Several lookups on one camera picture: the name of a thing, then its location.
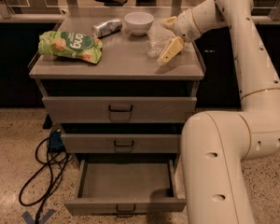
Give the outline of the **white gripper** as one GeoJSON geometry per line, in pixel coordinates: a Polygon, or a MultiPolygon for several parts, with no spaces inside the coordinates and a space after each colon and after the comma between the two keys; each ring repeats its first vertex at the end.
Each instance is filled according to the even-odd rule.
{"type": "Polygon", "coordinates": [[[190,43],[202,35],[194,20],[192,8],[183,11],[178,16],[163,19],[161,26],[173,30],[176,36],[170,39],[161,52],[158,58],[159,66],[170,62],[184,48],[185,42],[190,43]]]}

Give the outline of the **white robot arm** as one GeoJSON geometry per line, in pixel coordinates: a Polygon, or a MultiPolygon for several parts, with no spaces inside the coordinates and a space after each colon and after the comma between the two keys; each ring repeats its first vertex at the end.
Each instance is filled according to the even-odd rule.
{"type": "Polygon", "coordinates": [[[205,0],[163,20],[185,42],[228,27],[241,101],[238,111],[191,116],[181,137],[189,224],[255,224],[241,162],[280,150],[280,78],[259,36],[253,0],[205,0]]]}

